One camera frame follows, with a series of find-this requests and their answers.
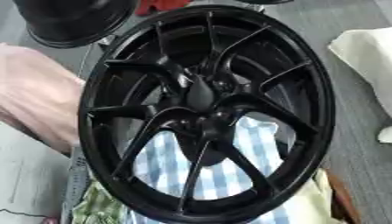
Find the blue checkered cloth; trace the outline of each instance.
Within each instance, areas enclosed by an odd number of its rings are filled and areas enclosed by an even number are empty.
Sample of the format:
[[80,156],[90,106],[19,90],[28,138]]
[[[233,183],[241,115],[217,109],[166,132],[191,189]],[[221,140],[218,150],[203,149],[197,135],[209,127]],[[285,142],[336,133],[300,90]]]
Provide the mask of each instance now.
[[[244,116],[235,126],[234,145],[245,157],[269,176],[281,163],[275,134],[277,125],[260,122]],[[135,162],[136,176],[147,185],[179,197],[190,169],[176,137],[171,132],[161,132],[144,147]],[[248,190],[252,181],[234,162],[226,158],[221,163],[203,168],[194,189],[196,200],[216,200]],[[124,224],[158,224],[132,210],[124,211]],[[284,205],[265,213],[252,224],[288,224]]]

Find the black wheel rim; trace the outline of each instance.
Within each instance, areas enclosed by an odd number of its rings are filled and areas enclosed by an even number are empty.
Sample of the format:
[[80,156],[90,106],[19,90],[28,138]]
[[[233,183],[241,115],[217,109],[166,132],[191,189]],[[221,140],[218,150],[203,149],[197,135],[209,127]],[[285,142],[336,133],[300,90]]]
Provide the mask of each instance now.
[[[225,36],[234,41],[221,45]],[[180,40],[188,45],[174,47]],[[242,55],[253,55],[244,49],[258,49],[256,46],[264,51],[273,46],[275,56],[282,58],[256,56],[265,59],[264,65],[271,65],[259,68],[259,73],[264,70],[266,75],[248,77],[250,82],[240,84],[234,78],[237,74],[233,67],[244,64],[242,60],[236,63]],[[187,53],[202,56],[191,59],[184,56]],[[293,112],[265,94],[285,82],[303,91],[298,95],[304,98],[299,102],[306,101],[302,109]],[[162,89],[158,104],[142,105],[155,88]],[[193,92],[202,93],[204,101]],[[283,155],[282,165],[268,177],[228,141],[229,127],[250,111],[275,117],[296,132],[290,153]],[[113,117],[145,120],[122,157],[113,139]],[[251,10],[199,6],[154,17],[119,38],[87,81],[79,119],[80,142],[87,161],[105,188],[125,205],[165,222],[238,223],[278,207],[316,171],[331,141],[334,102],[326,70],[311,48],[287,26]],[[132,176],[132,161],[160,130],[170,130],[177,138],[190,137],[199,155],[192,161],[179,198]],[[195,177],[205,165],[202,155],[210,151],[211,143],[223,147],[217,149],[220,154],[249,175],[254,186],[251,190],[225,199],[193,199]],[[217,157],[206,163],[219,161]]]

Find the white paper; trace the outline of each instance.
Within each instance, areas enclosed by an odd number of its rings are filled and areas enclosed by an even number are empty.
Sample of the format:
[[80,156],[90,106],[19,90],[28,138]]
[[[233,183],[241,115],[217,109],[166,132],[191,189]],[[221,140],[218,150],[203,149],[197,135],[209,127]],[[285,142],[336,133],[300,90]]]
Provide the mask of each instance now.
[[[68,166],[68,158],[0,122],[0,209],[59,217]],[[0,213],[0,223],[41,221]]]

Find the pink towel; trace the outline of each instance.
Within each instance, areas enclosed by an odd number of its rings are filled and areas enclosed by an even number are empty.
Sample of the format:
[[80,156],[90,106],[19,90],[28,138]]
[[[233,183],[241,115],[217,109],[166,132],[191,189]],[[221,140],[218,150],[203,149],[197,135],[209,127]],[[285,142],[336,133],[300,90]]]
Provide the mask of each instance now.
[[44,54],[0,44],[0,120],[31,131],[56,151],[79,142],[77,110],[84,81]]

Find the tiled floor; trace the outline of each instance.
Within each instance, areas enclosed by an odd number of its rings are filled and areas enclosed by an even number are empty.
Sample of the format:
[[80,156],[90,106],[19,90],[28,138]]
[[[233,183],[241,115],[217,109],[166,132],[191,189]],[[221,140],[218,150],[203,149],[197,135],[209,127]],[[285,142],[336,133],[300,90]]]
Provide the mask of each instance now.
[[[43,47],[28,37],[24,21],[10,1],[1,1],[0,6],[0,41],[39,49],[78,73],[87,47],[61,51]],[[391,26],[392,2],[295,0],[270,6],[267,14],[299,32],[332,77],[338,114],[327,165],[347,183],[365,223],[392,223],[392,146],[375,140],[377,131],[391,120],[376,102],[370,86],[326,49],[344,30]],[[94,63],[89,64],[86,72]]]

